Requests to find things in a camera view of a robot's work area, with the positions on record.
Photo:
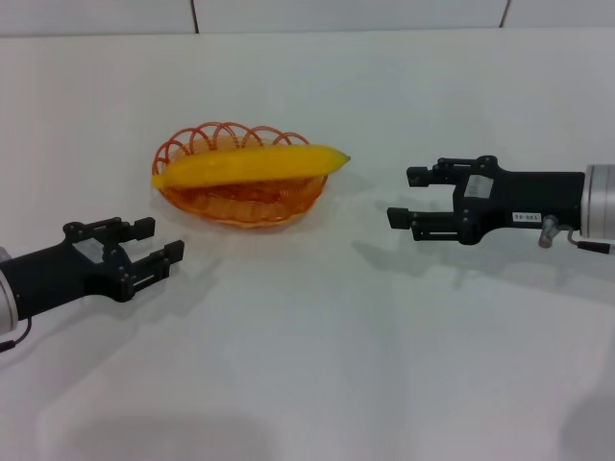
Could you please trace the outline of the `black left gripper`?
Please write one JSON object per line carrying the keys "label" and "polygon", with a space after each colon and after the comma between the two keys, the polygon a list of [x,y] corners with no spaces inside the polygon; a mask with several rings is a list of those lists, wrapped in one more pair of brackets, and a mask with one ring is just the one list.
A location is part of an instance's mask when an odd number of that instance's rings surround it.
{"label": "black left gripper", "polygon": [[119,217],[68,223],[61,243],[0,263],[0,277],[10,288],[17,317],[25,320],[94,295],[124,303],[168,279],[171,266],[184,258],[183,240],[132,263],[120,247],[152,237],[155,225],[152,217],[132,224]]}

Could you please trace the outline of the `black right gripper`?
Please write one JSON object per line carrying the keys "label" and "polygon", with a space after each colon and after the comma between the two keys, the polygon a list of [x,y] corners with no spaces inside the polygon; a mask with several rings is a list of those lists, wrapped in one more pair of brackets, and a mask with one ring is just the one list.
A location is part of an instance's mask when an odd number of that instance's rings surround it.
{"label": "black right gripper", "polygon": [[440,158],[434,166],[408,167],[410,187],[454,185],[454,212],[418,212],[390,207],[394,230],[411,231],[415,241],[456,241],[476,245],[499,229],[541,229],[547,218],[578,231],[582,172],[513,172],[494,157]]}

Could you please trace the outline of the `orange wire basket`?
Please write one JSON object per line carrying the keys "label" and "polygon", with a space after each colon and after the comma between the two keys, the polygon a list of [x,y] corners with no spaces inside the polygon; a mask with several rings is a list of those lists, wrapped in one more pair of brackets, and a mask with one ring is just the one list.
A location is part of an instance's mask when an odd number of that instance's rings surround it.
{"label": "orange wire basket", "polygon": [[[294,132],[268,126],[248,128],[235,122],[206,122],[176,132],[158,148],[152,163],[157,175],[188,155],[229,152],[268,145],[307,145]],[[181,211],[241,229],[271,228],[302,218],[322,194],[327,177],[222,185],[210,188],[163,189],[160,194]]]}

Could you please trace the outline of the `yellow banana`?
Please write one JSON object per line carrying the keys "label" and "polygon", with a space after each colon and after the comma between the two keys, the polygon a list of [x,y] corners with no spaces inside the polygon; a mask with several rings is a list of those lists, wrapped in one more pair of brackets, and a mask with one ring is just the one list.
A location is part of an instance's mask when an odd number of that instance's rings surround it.
{"label": "yellow banana", "polygon": [[328,176],[350,161],[322,145],[273,145],[190,155],[152,178],[156,189],[201,188]]}

